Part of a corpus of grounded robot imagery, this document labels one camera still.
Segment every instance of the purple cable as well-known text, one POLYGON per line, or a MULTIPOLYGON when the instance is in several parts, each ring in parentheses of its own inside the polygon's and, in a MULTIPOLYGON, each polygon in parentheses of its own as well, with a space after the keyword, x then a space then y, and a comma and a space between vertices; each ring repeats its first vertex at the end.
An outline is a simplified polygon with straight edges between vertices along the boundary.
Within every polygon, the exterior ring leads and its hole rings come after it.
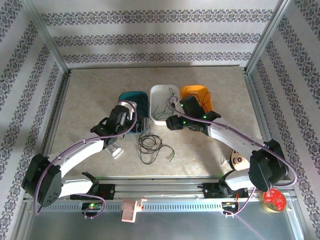
POLYGON ((237 214, 239 214, 248 204, 248 202, 250 201, 250 199, 252 198, 252 196, 254 195, 255 191, 256 191, 256 187, 252 190, 250 196, 248 197, 248 199, 245 201, 245 203, 243 204, 243 206, 238 210, 236 211, 235 213, 233 213, 232 211, 228 211, 228 210, 223 210, 224 212, 228 213, 229 215, 227 216, 235 216, 237 214))
POLYGON ((41 187, 41 184, 48 172, 48 170, 58 161, 60 160, 65 154, 71 152, 72 150, 76 149, 77 147, 81 146, 81 145, 85 145, 85 144, 88 144, 92 141, 95 141, 95 140, 103 140, 103 139, 109 139, 109 138, 114 138, 114 137, 120 137, 122 135, 125 135, 126 133, 130 132, 130 130, 135 126, 136 122, 137 122, 137 110, 135 108, 135 106, 129 102, 129 101, 125 101, 125 100, 121 100, 119 101, 120 102, 123 102, 123 103, 127 103, 129 104, 132 108, 133 108, 133 111, 134 111, 134 120, 133 120, 133 123, 132 125, 129 127, 128 130, 122 132, 122 133, 119 133, 119 134, 114 134, 114 135, 109 135, 109 136, 96 136, 96 137, 91 137, 91 138, 88 138, 88 139, 85 139, 81 142, 78 142, 74 145, 72 145, 71 147, 67 148, 66 150, 64 150, 62 153, 60 153, 58 156, 55 157, 55 159, 45 168, 45 170, 43 171, 42 175, 40 176, 39 178, 39 181, 36 185, 36 188, 35 188, 35 192, 34 192, 34 200, 33 200, 33 212, 34 212, 34 215, 38 216, 39 215, 39 212, 41 210, 41 208, 37 211, 37 200, 38 200, 38 195, 39 195, 39 190, 40 190, 40 187, 41 187))
MULTIPOLYGON (((176 96, 172 96, 170 98, 170 103, 173 103, 173 99, 178 101, 178 98, 176 96)), ((276 154, 275 152, 273 152, 270 149, 266 148, 265 146, 259 144, 258 142, 253 141, 250 137, 247 137, 246 135, 242 134, 238 130, 236 130, 236 129, 228 126, 228 125, 225 125, 225 124, 222 124, 222 123, 218 123, 218 122, 214 122, 214 121, 207 121, 207 120, 202 120, 202 119, 194 118, 194 117, 191 117, 191 116, 187 116, 184 113, 178 111, 175 106, 172 106, 172 108, 173 108, 173 110, 175 112, 177 112, 179 115, 183 116, 186 119, 189 119, 189 120, 192 120, 192 121, 196 121, 196 122, 200 122, 200 123, 204 123, 204 124, 210 124, 210 125, 211 124, 215 124, 215 125, 218 125, 218 126, 220 126, 222 128, 228 129, 228 130, 234 132, 235 134, 237 134, 238 136, 240 136, 241 138, 249 141, 251 144, 254 144, 254 145, 258 146, 259 148, 265 150, 266 152, 270 153, 271 155, 273 155, 274 157, 279 159, 281 162, 283 162, 285 165, 287 165, 287 167, 293 172, 293 176, 294 176, 293 177, 293 181, 288 183, 288 184, 283 184, 283 185, 275 184, 274 185, 275 187, 291 187, 297 182, 298 176, 297 176, 297 173, 296 173, 295 169, 284 158, 280 157, 278 154, 276 154)))
MULTIPOLYGON (((101 208, 101 210, 100 210, 97 214, 95 214, 95 215, 93 215, 93 216, 90 216, 90 217, 89 217, 90 219, 94 219, 94 218, 98 217, 100 214, 102 214, 103 211, 105 210, 106 206, 107 206, 106 201, 105 201, 102 197, 100 197, 100 196, 95 196, 95 195, 90 195, 90 194, 84 194, 84 193, 78 193, 78 194, 76 194, 76 195, 84 196, 84 197, 90 197, 90 198, 95 198, 95 199, 99 199, 99 200, 102 201, 103 207, 101 208)), ((87 218, 87 217, 88 217, 87 214, 86 214, 86 213, 87 213, 87 210, 88 210, 88 208, 86 208, 86 209, 84 210, 84 213, 83 213, 84 218, 87 218)))

